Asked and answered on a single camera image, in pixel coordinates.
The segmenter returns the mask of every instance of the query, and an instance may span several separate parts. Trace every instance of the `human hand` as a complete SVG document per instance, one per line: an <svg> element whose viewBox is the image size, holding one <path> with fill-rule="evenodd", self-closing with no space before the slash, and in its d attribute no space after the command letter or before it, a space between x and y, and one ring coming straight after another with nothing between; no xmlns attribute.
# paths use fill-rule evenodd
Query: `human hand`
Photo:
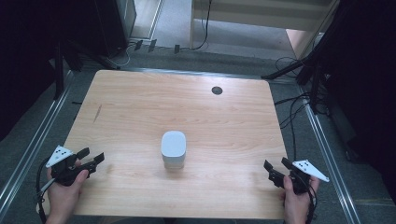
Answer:
<svg viewBox="0 0 396 224"><path fill-rule="evenodd" d="M76 166L80 166L81 161L76 161ZM47 178L51 180L51 169L47 171ZM63 186L58 183L53 183L49 187L49 204L50 212L47 218L47 224L63 224L73 215L73 211L77 205L79 194L84 181L87 179L88 170L81 171L74 183L69 186Z"/></svg>
<svg viewBox="0 0 396 224"><path fill-rule="evenodd" d="M314 195L318 191L319 179L311 176L310 186L311 193ZM311 204L309 194L296 195L293 190L293 184L289 176L283 178L283 186L285 188L281 198L285 201L285 222L287 224L305 224L308 214L309 205Z"/></svg>

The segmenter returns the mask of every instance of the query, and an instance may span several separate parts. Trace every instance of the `white cup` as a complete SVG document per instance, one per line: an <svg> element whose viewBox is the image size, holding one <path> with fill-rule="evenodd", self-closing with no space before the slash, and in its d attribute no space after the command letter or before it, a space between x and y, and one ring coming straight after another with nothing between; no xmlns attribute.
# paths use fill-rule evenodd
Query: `white cup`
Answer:
<svg viewBox="0 0 396 224"><path fill-rule="evenodd" d="M161 153L165 168L180 169L186 158L186 136L180 131L169 131L163 135Z"/></svg>

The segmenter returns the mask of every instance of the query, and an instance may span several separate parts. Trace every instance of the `wrist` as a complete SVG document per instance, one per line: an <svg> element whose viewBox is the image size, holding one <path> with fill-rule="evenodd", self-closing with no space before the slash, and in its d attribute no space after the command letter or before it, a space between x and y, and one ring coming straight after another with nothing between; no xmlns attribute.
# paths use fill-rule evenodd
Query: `wrist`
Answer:
<svg viewBox="0 0 396 224"><path fill-rule="evenodd" d="M305 224L302 220L285 220L284 224Z"/></svg>
<svg viewBox="0 0 396 224"><path fill-rule="evenodd" d="M63 215L49 214L46 224L66 224L68 217Z"/></svg>

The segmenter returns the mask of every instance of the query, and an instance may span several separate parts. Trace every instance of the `black circular hole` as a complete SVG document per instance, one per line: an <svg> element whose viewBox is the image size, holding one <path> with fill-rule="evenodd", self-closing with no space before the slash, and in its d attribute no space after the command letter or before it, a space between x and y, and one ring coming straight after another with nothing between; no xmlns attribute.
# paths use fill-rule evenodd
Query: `black circular hole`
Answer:
<svg viewBox="0 0 396 224"><path fill-rule="evenodd" d="M216 94L216 95L220 95L220 94L222 94L222 88L220 88L220 87L214 87L214 88L212 88L212 92L213 92L214 94Z"/></svg>

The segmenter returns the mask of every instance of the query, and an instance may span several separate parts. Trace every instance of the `wood grain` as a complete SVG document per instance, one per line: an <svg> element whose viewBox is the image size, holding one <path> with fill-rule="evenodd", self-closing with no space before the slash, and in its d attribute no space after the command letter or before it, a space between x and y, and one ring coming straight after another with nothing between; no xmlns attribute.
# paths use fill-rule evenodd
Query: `wood grain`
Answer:
<svg viewBox="0 0 396 224"><path fill-rule="evenodd" d="M211 89L219 86L223 94ZM161 139L187 138L185 166L166 170ZM121 217L283 218L265 160L286 151L267 82L99 71L64 144L105 161L76 214Z"/></svg>

